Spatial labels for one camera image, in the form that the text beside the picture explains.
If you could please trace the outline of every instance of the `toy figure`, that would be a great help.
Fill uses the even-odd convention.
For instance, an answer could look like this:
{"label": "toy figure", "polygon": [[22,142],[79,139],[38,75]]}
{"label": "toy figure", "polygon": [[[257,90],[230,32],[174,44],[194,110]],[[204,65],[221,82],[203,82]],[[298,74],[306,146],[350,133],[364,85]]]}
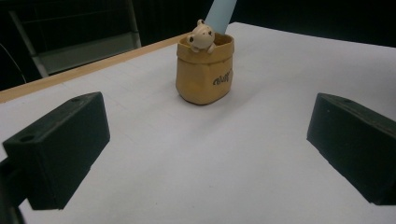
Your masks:
{"label": "toy figure", "polygon": [[215,32],[206,25],[203,20],[198,20],[197,27],[187,36],[187,43],[191,45],[191,50],[199,52],[200,49],[207,49],[208,53],[212,53],[215,48]]}

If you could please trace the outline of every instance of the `dark background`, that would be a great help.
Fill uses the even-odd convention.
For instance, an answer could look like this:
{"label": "dark background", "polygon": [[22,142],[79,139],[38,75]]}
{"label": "dark background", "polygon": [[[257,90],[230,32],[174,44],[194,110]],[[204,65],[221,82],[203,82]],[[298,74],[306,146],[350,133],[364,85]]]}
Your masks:
{"label": "dark background", "polygon": [[[131,31],[128,0],[0,0],[0,90],[40,78],[7,12],[15,10],[37,53]],[[190,32],[213,0],[132,0],[142,46]],[[390,2],[239,0],[232,22],[396,47]]]}

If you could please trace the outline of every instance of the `table surface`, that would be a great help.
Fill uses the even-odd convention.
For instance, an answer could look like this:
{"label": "table surface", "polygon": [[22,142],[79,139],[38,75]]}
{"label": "table surface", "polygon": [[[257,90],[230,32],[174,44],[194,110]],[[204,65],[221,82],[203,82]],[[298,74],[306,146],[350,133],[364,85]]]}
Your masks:
{"label": "table surface", "polygon": [[105,97],[110,143],[64,210],[25,201],[27,222],[394,223],[396,207],[365,201],[305,139],[318,92],[396,120],[396,49],[237,22],[227,33],[233,85],[211,105],[177,94],[180,36],[0,92],[2,142],[72,97]]}

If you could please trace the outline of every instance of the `blue object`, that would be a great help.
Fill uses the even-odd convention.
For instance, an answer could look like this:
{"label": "blue object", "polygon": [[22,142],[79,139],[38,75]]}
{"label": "blue object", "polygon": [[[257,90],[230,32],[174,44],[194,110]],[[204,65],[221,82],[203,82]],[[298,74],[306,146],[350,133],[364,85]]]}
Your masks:
{"label": "blue object", "polygon": [[207,14],[205,23],[222,35],[225,35],[228,23],[230,23],[236,0],[215,0]]}

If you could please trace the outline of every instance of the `brown paper bag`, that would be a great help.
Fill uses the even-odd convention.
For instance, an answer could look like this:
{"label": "brown paper bag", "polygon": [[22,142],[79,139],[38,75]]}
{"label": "brown paper bag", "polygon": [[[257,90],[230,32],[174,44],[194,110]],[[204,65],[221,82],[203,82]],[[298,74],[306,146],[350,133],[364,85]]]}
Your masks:
{"label": "brown paper bag", "polygon": [[213,103],[226,95],[233,81],[233,38],[216,34],[215,49],[193,52],[186,38],[177,44],[176,88],[183,99],[197,105]]}

